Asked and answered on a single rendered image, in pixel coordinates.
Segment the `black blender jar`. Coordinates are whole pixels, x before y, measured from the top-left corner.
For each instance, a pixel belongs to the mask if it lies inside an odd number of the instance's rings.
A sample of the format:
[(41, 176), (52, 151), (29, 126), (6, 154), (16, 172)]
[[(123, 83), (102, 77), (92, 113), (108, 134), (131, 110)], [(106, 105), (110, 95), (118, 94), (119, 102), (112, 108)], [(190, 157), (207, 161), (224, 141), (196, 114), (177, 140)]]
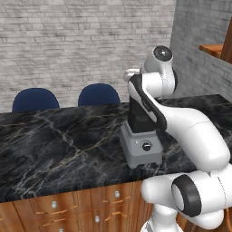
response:
[(133, 133), (155, 130), (155, 123), (150, 119), (141, 106), (132, 98), (130, 98), (128, 123)]

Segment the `wooden wall shelf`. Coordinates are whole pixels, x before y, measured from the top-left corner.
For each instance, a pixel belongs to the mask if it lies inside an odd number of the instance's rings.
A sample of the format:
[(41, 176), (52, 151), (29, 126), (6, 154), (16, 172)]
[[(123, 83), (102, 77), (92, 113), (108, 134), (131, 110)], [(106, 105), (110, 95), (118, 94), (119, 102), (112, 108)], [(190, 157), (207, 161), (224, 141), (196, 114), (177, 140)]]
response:
[(201, 44), (199, 50), (232, 64), (232, 18), (224, 43)]

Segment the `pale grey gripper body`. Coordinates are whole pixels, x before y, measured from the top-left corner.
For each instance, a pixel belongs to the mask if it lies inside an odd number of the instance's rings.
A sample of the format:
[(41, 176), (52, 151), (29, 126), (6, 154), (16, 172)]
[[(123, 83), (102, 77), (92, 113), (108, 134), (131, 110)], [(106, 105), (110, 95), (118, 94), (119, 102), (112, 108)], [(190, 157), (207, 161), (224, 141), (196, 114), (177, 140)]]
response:
[(127, 82), (134, 74), (140, 74), (140, 73), (141, 73), (140, 69), (128, 69), (123, 74), (123, 80)]

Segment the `blue chair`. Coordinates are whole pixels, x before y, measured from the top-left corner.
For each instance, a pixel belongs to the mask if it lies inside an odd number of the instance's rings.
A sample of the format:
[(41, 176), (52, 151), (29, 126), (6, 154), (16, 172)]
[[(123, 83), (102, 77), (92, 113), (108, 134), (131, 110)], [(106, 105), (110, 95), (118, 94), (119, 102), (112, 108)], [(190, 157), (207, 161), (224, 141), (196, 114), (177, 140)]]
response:
[(80, 93), (79, 106), (119, 104), (120, 97), (116, 90), (106, 83), (95, 83), (86, 86)]
[(29, 88), (14, 98), (12, 112), (37, 111), (59, 108), (55, 95), (45, 88)]

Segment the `wooden cupboard door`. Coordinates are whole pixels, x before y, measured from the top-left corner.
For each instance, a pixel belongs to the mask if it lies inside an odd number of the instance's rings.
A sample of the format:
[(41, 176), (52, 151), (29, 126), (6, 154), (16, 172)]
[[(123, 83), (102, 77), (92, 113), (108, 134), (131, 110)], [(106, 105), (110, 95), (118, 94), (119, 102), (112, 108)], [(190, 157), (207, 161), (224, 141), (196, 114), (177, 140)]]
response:
[(0, 203), (0, 231), (25, 232), (16, 201)]

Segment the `grey blender base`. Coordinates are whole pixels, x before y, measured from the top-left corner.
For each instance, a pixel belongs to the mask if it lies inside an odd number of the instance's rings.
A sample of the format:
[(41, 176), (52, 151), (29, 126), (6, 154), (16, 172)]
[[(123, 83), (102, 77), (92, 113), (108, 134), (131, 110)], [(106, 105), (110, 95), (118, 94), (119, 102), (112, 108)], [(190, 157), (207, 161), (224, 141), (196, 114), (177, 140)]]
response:
[[(142, 143), (151, 143), (149, 151), (142, 148)], [(131, 169), (137, 168), (141, 164), (155, 162), (159, 165), (162, 162), (163, 148), (156, 131), (133, 133), (128, 122), (121, 125), (120, 143)]]

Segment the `wooden drawer front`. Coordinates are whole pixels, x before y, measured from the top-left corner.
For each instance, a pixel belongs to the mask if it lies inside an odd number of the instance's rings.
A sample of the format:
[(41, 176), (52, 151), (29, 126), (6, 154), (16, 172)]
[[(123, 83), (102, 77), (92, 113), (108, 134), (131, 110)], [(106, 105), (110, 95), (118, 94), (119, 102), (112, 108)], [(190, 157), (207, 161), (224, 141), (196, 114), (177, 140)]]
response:
[[(53, 201), (57, 202), (57, 208), (52, 208)], [(18, 200), (16, 201), (16, 207), (22, 220), (37, 220), (73, 213), (78, 208), (78, 201), (76, 194), (69, 192)]]
[[(140, 232), (142, 226), (150, 218), (152, 205), (145, 201), (103, 208), (92, 212), (93, 232)], [(96, 223), (95, 216), (100, 216)]]
[[(91, 211), (131, 203), (140, 199), (140, 181), (78, 191), (79, 211)], [(118, 190), (120, 197), (115, 198)]]
[(80, 213), (37, 221), (24, 221), (26, 232), (93, 232), (92, 213)]

